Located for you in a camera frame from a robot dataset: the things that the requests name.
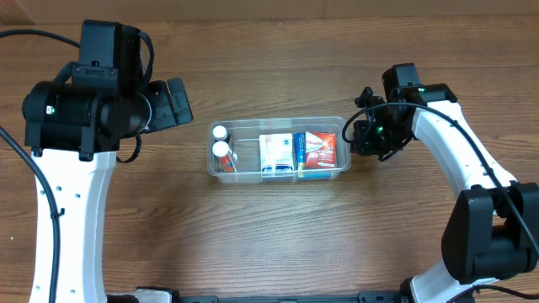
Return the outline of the dark bottle white cap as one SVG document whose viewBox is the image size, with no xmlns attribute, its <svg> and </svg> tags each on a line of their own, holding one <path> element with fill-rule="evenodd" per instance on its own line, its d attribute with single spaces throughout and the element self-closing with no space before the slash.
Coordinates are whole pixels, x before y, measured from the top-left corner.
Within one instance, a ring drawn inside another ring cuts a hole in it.
<svg viewBox="0 0 539 303">
<path fill-rule="evenodd" d="M 231 135 L 227 128 L 223 125 L 217 125 L 212 129 L 212 135 L 215 141 L 225 141 L 228 143 L 231 139 Z"/>
</svg>

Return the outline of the orange bottle white cap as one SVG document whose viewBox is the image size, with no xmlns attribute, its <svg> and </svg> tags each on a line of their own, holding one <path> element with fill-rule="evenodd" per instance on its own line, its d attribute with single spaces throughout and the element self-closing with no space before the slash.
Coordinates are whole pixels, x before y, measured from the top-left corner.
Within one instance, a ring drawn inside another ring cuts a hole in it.
<svg viewBox="0 0 539 303">
<path fill-rule="evenodd" d="M 235 173 L 237 171 L 232 151 L 225 141 L 216 141 L 213 144 L 211 151 L 218 159 L 218 162 L 225 173 Z"/>
</svg>

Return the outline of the red Panadol box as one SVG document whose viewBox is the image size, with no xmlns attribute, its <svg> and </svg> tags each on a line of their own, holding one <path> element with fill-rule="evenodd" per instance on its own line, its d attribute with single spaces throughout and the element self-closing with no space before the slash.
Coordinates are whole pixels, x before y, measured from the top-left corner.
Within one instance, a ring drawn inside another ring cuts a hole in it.
<svg viewBox="0 0 539 303">
<path fill-rule="evenodd" d="M 306 133 L 305 168 L 336 168 L 336 136 L 327 132 Z"/>
</svg>

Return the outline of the blue medicine box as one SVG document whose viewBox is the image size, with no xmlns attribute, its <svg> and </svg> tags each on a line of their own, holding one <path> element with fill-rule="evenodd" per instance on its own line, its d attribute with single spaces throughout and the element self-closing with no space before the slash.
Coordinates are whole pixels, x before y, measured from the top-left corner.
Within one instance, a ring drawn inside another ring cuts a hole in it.
<svg viewBox="0 0 539 303">
<path fill-rule="evenodd" d="M 304 170 L 309 169 L 320 169 L 320 168 L 305 168 L 305 158 L 306 158 L 306 132 L 295 133 L 293 135 L 294 139 L 294 148 L 296 156 L 296 170 L 298 171 L 298 178 L 306 178 L 307 175 L 304 173 Z"/>
</svg>

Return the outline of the white and navy box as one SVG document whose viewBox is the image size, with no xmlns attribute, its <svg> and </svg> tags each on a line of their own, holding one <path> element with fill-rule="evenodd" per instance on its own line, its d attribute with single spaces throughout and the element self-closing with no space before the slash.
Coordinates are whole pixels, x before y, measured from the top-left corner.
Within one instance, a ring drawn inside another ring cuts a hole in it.
<svg viewBox="0 0 539 303">
<path fill-rule="evenodd" d="M 293 171 L 292 133 L 260 135 L 259 154 L 262 172 Z"/>
</svg>

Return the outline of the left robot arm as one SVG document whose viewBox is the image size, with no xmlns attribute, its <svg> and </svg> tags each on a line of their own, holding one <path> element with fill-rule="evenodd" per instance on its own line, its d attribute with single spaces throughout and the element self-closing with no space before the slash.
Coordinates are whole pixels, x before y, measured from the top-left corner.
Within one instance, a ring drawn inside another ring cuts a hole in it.
<svg viewBox="0 0 539 303">
<path fill-rule="evenodd" d="M 193 120 L 183 81 L 152 79 L 154 51 L 138 28 L 83 23 L 76 61 L 23 102 L 24 143 L 38 168 L 33 302 L 170 302 L 162 290 L 107 294 L 104 214 L 124 139 Z"/>
</svg>

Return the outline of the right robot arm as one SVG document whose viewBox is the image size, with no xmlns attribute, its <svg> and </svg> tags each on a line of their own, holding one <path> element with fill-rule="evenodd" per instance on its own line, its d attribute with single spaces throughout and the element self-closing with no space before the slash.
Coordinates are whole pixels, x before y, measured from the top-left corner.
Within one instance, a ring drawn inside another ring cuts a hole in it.
<svg viewBox="0 0 539 303">
<path fill-rule="evenodd" d="M 382 75 L 384 96 L 364 88 L 359 112 L 344 125 L 350 150 L 385 162 L 410 141 L 424 143 L 445 174 L 456 203 L 441 238 L 441 259 L 399 290 L 364 290 L 360 302 L 472 302 L 481 290 L 537 299 L 500 280 L 538 265 L 538 185 L 500 166 L 468 125 L 444 83 L 424 85 L 412 63 Z"/>
</svg>

